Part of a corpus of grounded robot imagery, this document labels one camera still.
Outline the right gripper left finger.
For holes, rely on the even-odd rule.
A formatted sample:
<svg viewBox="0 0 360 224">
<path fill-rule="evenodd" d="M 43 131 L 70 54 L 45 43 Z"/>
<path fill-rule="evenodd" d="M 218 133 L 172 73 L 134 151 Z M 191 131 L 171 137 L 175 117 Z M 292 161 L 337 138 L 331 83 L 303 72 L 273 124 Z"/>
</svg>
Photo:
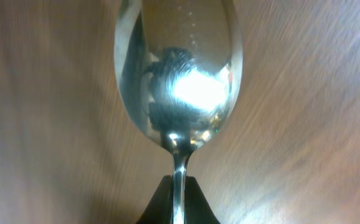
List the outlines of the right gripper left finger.
<svg viewBox="0 0 360 224">
<path fill-rule="evenodd" d="M 173 180 L 165 175 L 136 224 L 172 224 Z"/>
</svg>

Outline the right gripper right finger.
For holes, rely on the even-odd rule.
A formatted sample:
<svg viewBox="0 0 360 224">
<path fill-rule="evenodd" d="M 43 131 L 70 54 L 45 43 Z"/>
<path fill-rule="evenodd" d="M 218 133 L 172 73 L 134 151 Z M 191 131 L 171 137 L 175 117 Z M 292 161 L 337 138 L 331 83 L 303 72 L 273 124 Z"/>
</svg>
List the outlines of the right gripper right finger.
<svg viewBox="0 0 360 224">
<path fill-rule="evenodd" d="M 186 224 L 220 223 L 211 210 L 197 180 L 194 177 L 186 177 L 184 203 Z"/>
</svg>

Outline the metal tablespoon silver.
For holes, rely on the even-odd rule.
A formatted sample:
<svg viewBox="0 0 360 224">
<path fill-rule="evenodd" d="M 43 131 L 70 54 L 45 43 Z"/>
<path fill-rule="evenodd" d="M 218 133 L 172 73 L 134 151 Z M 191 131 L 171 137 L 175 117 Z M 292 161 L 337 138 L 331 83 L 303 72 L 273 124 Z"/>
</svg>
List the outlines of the metal tablespoon silver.
<svg viewBox="0 0 360 224">
<path fill-rule="evenodd" d="M 231 116 L 243 46 L 227 0 L 123 0 L 115 26 L 116 84 L 129 118 L 173 158 L 172 223 L 186 223 L 187 165 Z"/>
</svg>

